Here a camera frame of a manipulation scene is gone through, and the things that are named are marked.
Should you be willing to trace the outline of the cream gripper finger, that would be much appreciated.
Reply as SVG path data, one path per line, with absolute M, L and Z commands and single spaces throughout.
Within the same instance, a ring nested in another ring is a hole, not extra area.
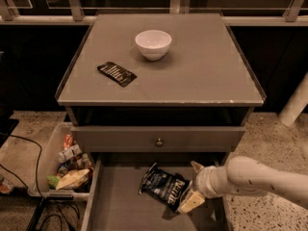
M 196 174 L 200 173 L 204 166 L 196 161 L 191 161 L 192 168 Z
M 205 196 L 198 191 L 188 190 L 180 198 L 180 204 L 177 211 L 180 214 L 186 214 L 205 202 Z

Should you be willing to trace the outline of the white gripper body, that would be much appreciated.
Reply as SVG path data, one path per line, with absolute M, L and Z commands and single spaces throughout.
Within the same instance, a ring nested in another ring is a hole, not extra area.
M 211 174 L 215 173 L 217 168 L 214 166 L 203 167 L 195 177 L 196 189 L 206 198 L 222 197 L 222 193 L 214 189 L 211 183 Z

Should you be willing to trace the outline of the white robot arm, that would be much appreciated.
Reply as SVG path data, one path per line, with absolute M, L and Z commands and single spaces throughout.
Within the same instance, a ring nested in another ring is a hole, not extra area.
M 245 156 L 232 156 L 222 167 L 204 167 L 191 161 L 196 173 L 195 190 L 181 198 L 178 212 L 186 214 L 206 198 L 224 194 L 257 195 L 274 193 L 305 209 L 308 208 L 308 176 L 268 167 Z

